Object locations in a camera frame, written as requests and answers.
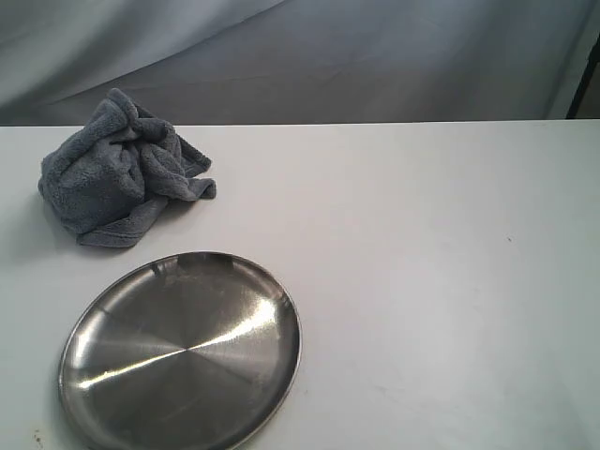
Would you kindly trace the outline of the grey fluffy towel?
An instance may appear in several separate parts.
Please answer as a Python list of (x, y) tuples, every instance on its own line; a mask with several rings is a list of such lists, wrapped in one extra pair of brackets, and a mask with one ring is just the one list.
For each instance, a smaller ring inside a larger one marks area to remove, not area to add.
[(113, 88), (41, 162), (38, 191), (79, 244), (131, 248), (171, 201), (212, 200), (212, 161), (174, 126)]

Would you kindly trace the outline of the round stainless steel plate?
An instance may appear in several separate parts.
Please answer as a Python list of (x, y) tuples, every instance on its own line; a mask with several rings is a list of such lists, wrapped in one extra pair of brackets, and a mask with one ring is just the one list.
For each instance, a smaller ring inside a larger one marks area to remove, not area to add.
[(180, 253), (106, 288), (73, 326), (57, 391), (89, 449), (233, 449), (291, 391), (302, 328), (285, 287), (228, 253)]

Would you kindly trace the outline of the grey backdrop cloth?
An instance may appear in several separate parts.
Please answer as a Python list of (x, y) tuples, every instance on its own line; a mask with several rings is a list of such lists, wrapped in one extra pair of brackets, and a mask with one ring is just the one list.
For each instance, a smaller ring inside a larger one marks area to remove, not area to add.
[(1, 121), (111, 88), (180, 125), (559, 118), (595, 1), (5, 1)]

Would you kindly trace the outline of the black stand pole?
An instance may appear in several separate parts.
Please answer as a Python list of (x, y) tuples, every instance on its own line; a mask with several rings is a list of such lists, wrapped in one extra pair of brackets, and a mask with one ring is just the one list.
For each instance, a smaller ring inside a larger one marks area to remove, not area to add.
[(582, 68), (577, 70), (577, 86), (567, 110), (566, 119), (599, 118), (599, 20), (590, 23), (588, 32), (593, 42), (584, 49)]

